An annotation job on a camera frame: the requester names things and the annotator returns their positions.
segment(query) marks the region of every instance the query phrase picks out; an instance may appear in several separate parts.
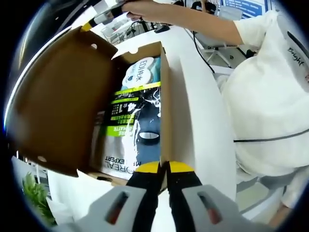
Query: cardboard box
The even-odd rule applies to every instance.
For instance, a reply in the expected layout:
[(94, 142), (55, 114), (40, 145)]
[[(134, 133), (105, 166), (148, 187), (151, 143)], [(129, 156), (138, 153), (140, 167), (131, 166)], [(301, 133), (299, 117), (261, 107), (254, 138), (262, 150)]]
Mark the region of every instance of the cardboard box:
[(7, 131), (16, 148), (53, 171), (125, 184), (89, 167), (97, 112), (105, 110), (130, 64), (161, 56), (161, 160), (169, 160), (169, 64), (161, 42), (113, 58), (117, 49), (92, 32), (71, 30), (52, 43), (23, 79), (9, 111)]

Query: printed logo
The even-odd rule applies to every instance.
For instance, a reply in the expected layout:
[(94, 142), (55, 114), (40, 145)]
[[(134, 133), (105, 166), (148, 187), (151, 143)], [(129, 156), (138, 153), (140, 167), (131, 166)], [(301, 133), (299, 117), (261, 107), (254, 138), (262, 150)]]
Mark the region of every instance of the printed logo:
[(296, 62), (298, 62), (298, 65), (299, 65), (299, 66), (304, 65), (304, 62), (302, 61), (301, 57), (299, 57), (299, 56), (295, 53), (294, 49), (292, 49), (292, 48), (290, 47), (290, 48), (288, 49), (288, 52), (290, 52), (290, 53), (292, 54), (293, 60), (296, 61)]
[(134, 104), (134, 103), (130, 103), (130, 104), (128, 105), (128, 112), (130, 112), (130, 111), (134, 110), (134, 109), (135, 109), (135, 107), (136, 107), (136, 104)]

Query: leaf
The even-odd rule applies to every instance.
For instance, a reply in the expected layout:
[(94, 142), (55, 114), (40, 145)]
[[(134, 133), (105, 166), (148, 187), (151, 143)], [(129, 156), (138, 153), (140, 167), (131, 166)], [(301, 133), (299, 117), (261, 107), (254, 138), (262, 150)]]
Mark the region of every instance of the leaf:
[(46, 201), (47, 192), (42, 184), (35, 182), (31, 173), (27, 173), (22, 181), (24, 195), (30, 200), (48, 225), (56, 225), (55, 218)]

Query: black cable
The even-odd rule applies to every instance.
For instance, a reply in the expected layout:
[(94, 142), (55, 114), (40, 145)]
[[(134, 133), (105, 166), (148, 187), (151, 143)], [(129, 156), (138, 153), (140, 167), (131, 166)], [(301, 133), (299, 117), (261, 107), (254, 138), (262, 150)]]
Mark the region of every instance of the black cable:
[(201, 56), (201, 58), (203, 59), (203, 61), (208, 65), (208, 67), (211, 69), (212, 73), (214, 74), (214, 70), (213, 68), (210, 66), (210, 64), (205, 60), (205, 58), (203, 57), (203, 55), (201, 54), (201, 52), (199, 51), (198, 47), (197, 47), (197, 42), (196, 42), (196, 38), (195, 38), (195, 31), (193, 31), (193, 41), (194, 41), (194, 45), (195, 48), (197, 49), (198, 54)]
[(131, 29), (131, 31), (132, 31), (132, 33), (133, 33), (133, 36), (131, 37), (131, 38), (133, 38), (134, 37), (134, 32), (133, 32), (133, 25), (135, 24), (135, 23), (139, 23), (140, 22), (140, 20), (139, 21), (135, 21), (135, 22), (133, 22), (131, 25), (130, 25), (130, 27), (125, 31), (125, 35), (127, 35), (127, 32), (128, 32), (128, 30), (130, 30)]
[(271, 141), (277, 141), (277, 140), (281, 140), (281, 139), (289, 139), (289, 138), (293, 138), (305, 133), (308, 133), (309, 129), (304, 130), (300, 133), (296, 133), (296, 134), (291, 134), (291, 135), (287, 135), (287, 136), (282, 136), (282, 137), (277, 137), (277, 138), (271, 138), (271, 139), (240, 139), (240, 140), (234, 140), (234, 143), (256, 143), (256, 142), (271, 142)]

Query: open cardboard box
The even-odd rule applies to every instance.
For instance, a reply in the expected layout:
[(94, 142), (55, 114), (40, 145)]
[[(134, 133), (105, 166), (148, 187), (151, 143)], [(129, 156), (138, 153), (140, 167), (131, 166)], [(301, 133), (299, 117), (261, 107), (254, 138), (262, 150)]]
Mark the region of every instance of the open cardboard box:
[(62, 174), (77, 176), (78, 169), (125, 184), (89, 166), (95, 118), (120, 89), (130, 64), (161, 56), (161, 160), (170, 159), (169, 64), (161, 42), (113, 58), (116, 52), (107, 41), (80, 28), (42, 52), (22, 80), (8, 114), (7, 131), (21, 154)]

